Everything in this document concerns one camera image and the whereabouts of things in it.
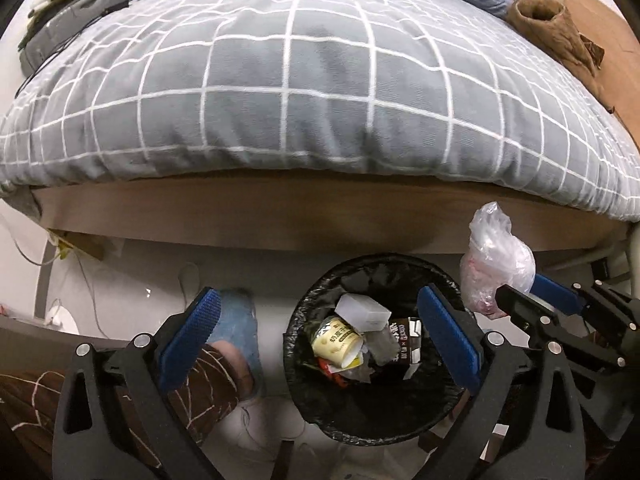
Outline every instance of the foot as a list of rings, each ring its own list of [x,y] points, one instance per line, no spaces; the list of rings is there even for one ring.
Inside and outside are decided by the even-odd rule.
[[[220,300],[222,314],[207,342],[231,366],[239,399],[249,400],[260,393],[263,382],[254,302],[242,290],[222,290]]]

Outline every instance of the tied plastic bag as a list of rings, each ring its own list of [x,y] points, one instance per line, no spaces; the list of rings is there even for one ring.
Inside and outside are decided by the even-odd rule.
[[[462,301],[489,319],[504,317],[507,314],[495,303],[495,291],[507,284],[529,292],[536,276],[533,253],[511,234],[511,219],[497,202],[478,209],[469,228],[469,250],[460,261]]]

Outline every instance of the wooden bed frame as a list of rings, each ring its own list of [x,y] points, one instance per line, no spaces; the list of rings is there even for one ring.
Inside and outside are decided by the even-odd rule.
[[[627,230],[625,222],[494,184],[419,176],[233,170],[34,195],[40,224],[71,243],[82,233],[228,248],[463,253],[474,212],[493,200],[534,251],[593,248]]]

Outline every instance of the blue slipper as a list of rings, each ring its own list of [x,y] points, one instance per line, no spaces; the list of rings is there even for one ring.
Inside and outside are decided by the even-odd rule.
[[[221,290],[220,300],[222,313],[207,343],[227,341],[242,353],[254,378],[253,391],[247,399],[242,400],[251,400],[257,397],[264,387],[254,302],[247,291],[239,289]]]

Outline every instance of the brown fuzzy garment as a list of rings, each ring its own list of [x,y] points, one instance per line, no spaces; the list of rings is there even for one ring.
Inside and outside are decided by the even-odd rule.
[[[563,65],[613,113],[614,107],[607,102],[602,86],[595,79],[604,51],[580,34],[563,4],[555,0],[517,0],[509,8],[506,21]]]

